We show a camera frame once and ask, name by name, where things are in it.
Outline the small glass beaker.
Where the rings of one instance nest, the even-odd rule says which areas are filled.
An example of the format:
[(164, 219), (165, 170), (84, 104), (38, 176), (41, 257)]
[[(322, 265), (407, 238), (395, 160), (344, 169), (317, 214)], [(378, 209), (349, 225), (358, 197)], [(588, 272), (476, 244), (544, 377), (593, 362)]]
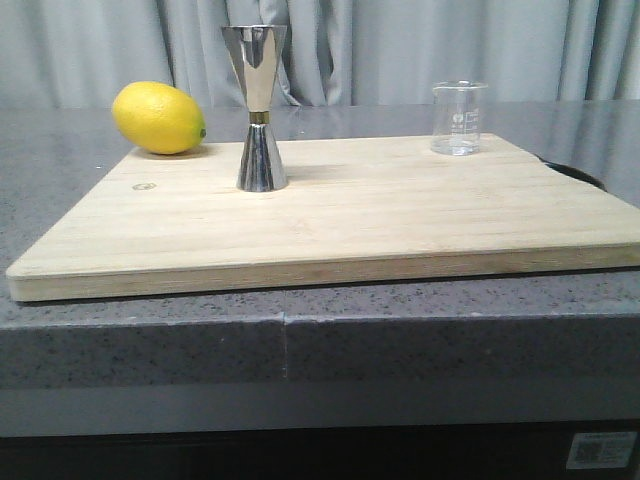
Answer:
[(432, 87), (434, 123), (431, 149), (439, 154), (467, 156), (480, 150), (484, 82), (453, 80)]

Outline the steel double jigger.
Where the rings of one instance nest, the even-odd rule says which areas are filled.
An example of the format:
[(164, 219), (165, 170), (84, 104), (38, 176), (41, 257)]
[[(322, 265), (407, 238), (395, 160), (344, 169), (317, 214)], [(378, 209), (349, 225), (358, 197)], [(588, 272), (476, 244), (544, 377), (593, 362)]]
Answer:
[(288, 180), (271, 130), (270, 108), (287, 27), (223, 26), (221, 32), (248, 109), (237, 187), (246, 192), (283, 189)]

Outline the wooden cutting board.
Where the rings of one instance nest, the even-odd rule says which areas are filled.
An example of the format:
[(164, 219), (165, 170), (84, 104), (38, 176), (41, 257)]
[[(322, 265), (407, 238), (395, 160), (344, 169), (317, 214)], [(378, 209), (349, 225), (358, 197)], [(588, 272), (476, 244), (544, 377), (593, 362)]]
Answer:
[(288, 185), (236, 187), (242, 145), (135, 149), (6, 272), (17, 301), (631, 267), (639, 211), (485, 135), (283, 141)]

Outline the yellow lemon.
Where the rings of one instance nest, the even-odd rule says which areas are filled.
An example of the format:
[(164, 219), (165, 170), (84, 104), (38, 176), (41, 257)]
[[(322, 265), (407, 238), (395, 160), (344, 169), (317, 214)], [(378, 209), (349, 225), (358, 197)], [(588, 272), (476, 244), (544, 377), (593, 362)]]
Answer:
[(112, 117), (120, 133), (151, 153), (173, 155), (200, 145), (206, 123), (187, 93), (156, 81), (125, 86), (115, 97)]

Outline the grey curtain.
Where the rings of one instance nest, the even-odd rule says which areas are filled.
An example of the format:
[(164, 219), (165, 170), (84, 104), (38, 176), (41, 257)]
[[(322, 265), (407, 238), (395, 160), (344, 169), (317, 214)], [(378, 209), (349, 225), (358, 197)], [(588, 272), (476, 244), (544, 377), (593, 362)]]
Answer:
[(235, 106), (221, 29), (253, 24), (287, 29), (284, 105), (425, 104), (447, 80), (498, 102), (639, 95), (635, 1), (5, 1), (1, 104), (107, 107), (155, 80)]

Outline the white QR code sticker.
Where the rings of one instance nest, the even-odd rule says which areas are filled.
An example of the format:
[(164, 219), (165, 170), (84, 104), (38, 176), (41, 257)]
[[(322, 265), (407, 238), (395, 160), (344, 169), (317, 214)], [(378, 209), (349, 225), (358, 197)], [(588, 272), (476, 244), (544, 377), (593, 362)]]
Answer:
[(576, 433), (572, 438), (566, 469), (626, 468), (637, 438), (637, 432)]

